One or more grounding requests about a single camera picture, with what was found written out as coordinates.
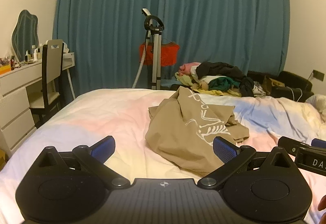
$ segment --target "black sofa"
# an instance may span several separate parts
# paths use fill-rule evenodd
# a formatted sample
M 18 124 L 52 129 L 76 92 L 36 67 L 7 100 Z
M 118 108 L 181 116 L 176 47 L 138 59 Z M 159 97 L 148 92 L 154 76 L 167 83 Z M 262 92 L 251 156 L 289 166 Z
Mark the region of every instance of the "black sofa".
M 272 92 L 270 96 L 274 98 L 285 97 L 290 100 L 293 100 L 294 95 L 295 101 L 300 98 L 298 100 L 299 102 L 305 102 L 307 98 L 314 95 L 314 93 L 311 91 L 312 83 L 309 80 L 288 71 L 282 71 L 278 76 L 271 75 L 268 73 L 248 71 L 247 76 L 252 78 L 254 81 L 258 81 L 260 84 L 263 83 L 265 76 L 283 82 L 286 87 L 272 87 Z

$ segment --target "table leg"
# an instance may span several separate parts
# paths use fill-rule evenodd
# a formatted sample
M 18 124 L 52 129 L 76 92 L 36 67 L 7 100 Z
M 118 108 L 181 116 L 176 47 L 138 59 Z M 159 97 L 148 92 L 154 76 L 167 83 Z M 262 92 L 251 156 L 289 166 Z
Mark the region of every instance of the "table leg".
M 72 82 L 71 82 L 70 72 L 69 72 L 69 69 L 66 69 L 66 70 L 67 70 L 68 81 L 69 81 L 69 85 L 70 85 L 70 89 L 71 89 L 71 94 L 72 94 L 72 97 L 73 97 L 74 100 L 75 100 L 75 99 L 76 99 L 76 96 L 75 96 L 75 93 L 74 93 L 74 88 L 72 87 Z

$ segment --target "wavy mirror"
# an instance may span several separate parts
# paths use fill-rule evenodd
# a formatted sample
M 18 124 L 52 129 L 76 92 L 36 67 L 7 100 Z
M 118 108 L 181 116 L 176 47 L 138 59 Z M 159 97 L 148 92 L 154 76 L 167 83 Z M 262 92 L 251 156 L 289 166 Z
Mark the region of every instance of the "wavy mirror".
M 11 37 L 18 60 L 25 61 L 26 51 L 31 51 L 32 45 L 38 47 L 37 16 L 32 15 L 24 9 L 18 17 L 18 21 Z

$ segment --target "bedspread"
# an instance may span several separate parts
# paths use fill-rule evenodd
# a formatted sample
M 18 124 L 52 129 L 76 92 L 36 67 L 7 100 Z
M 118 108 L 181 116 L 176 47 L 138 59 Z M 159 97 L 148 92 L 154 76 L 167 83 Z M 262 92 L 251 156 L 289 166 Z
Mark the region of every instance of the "bedspread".
M 18 224 L 23 218 L 15 202 L 15 190 L 45 146 L 71 151 L 81 144 L 92 145 L 107 135 L 116 141 L 116 150 L 105 165 L 128 178 L 201 177 L 180 169 L 154 153 L 146 145 L 150 118 L 148 107 L 158 105 L 173 91 L 146 89 L 100 89 L 79 96 L 39 128 L 17 150 L 0 172 L 0 222 Z M 310 104 L 271 97 L 236 98 L 200 94 L 206 104 L 235 105 L 236 119 L 249 128 L 250 137 L 242 144 L 257 151 L 270 151 L 278 138 L 287 136 L 305 143 L 326 139 L 325 126 Z M 318 223 L 323 212 L 317 205 L 326 195 L 326 178 L 301 170 L 313 191 L 313 201 L 305 218 Z

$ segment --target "hand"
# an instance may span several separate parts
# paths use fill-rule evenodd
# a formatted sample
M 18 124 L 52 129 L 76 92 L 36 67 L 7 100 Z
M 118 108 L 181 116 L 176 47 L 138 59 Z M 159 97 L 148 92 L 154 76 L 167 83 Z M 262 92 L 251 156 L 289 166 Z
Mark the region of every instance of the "hand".
M 324 210 L 326 208 L 326 196 L 323 196 L 317 207 L 318 211 Z M 326 224 L 326 213 L 322 215 L 319 224 Z

